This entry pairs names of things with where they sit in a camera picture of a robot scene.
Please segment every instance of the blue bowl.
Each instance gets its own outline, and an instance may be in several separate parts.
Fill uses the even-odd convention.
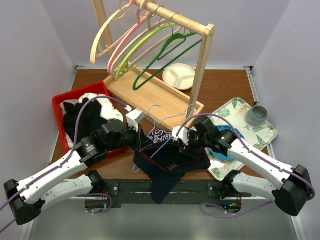
[[[218,127],[220,132],[222,132],[223,130],[226,130],[226,129],[234,132],[229,125],[221,125],[221,126],[217,126],[217,127]],[[237,133],[240,135],[241,138],[245,139],[245,137],[241,134],[241,132],[239,132],[238,129],[235,129],[235,130],[237,131]],[[217,157],[217,158],[219,158],[219,159],[221,159],[223,161],[235,161],[234,158],[225,156],[225,155],[223,155],[221,153],[214,152],[212,149],[211,149],[211,152],[213,153],[213,155],[215,157]]]

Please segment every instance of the floral tray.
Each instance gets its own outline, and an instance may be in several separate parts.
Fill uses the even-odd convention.
[[[251,106],[239,97],[235,97],[213,112],[227,119],[242,135],[245,141],[254,146],[256,149],[264,149],[277,136],[276,129],[265,121],[263,125],[251,126],[246,122],[246,114]],[[226,123],[217,118],[210,117],[216,126],[226,125]],[[239,161],[222,161],[215,157],[211,149],[206,148],[206,153],[210,159],[211,166],[208,171],[219,181],[222,181],[231,170],[240,170],[244,164]]]

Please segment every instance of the wooden table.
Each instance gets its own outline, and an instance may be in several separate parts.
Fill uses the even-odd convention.
[[[149,73],[153,74],[156,70],[149,70]],[[74,84],[72,89],[82,88],[86,85],[93,84],[98,81],[103,81],[108,76],[107,70],[99,69],[81,69],[76,73]],[[162,74],[158,74],[156,77],[162,80]],[[184,91],[187,95],[190,95],[191,90]],[[242,98],[248,104],[253,105],[254,97],[249,84],[248,76],[245,70],[206,70],[203,76],[201,89],[199,92],[198,101],[204,104],[203,113],[212,113],[232,98]],[[114,102],[114,107],[118,109],[124,116],[127,113],[123,106],[117,102]],[[147,120],[141,122],[146,133],[151,131],[153,124]],[[264,149],[264,153],[268,154],[267,148]],[[58,139],[52,162],[59,160],[64,155],[62,144]],[[143,172],[133,173],[132,168],[134,151],[127,148],[122,153],[108,157],[106,160],[101,161],[89,170],[97,170],[103,179],[149,179],[149,177]],[[247,166],[241,170],[251,176],[261,177]],[[84,172],[80,172],[74,175],[72,178],[77,178],[83,175]],[[213,180],[214,177],[207,170],[197,170],[187,173],[183,179],[188,180]]]

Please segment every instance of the mug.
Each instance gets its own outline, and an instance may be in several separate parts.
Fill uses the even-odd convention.
[[[267,116],[268,111],[263,106],[260,106],[260,102],[256,101],[246,114],[245,120],[248,124],[256,127],[262,125]]]

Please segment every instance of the gray floor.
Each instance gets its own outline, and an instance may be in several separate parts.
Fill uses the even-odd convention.
[[[263,202],[244,200],[241,212]],[[71,199],[49,208],[34,221],[30,240],[297,239],[291,218],[274,204],[235,219],[207,216],[197,205],[124,204],[95,215],[84,205]]]

